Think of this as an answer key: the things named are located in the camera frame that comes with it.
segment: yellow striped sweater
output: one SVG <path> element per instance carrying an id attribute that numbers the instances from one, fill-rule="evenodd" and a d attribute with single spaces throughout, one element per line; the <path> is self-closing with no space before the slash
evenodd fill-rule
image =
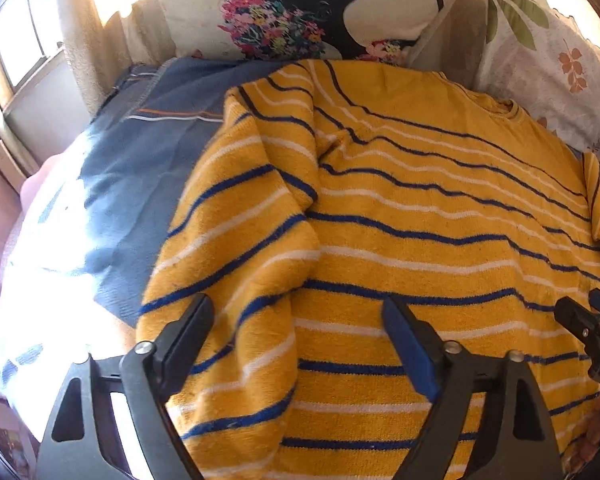
<path id="1" fill-rule="evenodd" d="M 216 320 L 170 413 L 206 478 L 391 478 L 429 409 L 381 322 L 526 354 L 568 456 L 599 386 L 554 321 L 600 288 L 600 167 L 513 102 L 436 73 L 303 61 L 228 92 L 145 291 L 138 338 L 190 296 Z M 462 476 L 476 396 L 447 478 Z"/>

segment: green leaf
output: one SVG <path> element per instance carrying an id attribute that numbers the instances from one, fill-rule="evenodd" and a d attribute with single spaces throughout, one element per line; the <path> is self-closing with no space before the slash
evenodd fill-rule
<path id="1" fill-rule="evenodd" d="M 509 27 L 516 36 L 516 39 L 520 44 L 526 46 L 529 50 L 536 50 L 536 43 L 534 42 L 534 36 L 526 26 L 525 20 L 518 14 L 514 7 L 504 0 L 496 0 L 498 5 L 502 9 L 502 13 L 509 22 Z"/>
<path id="2" fill-rule="evenodd" d="M 493 0 L 487 0 L 487 43 L 491 43 L 498 31 L 498 7 Z"/>
<path id="3" fill-rule="evenodd" d="M 533 0 L 511 0 L 538 27 L 549 28 L 549 18 Z"/>

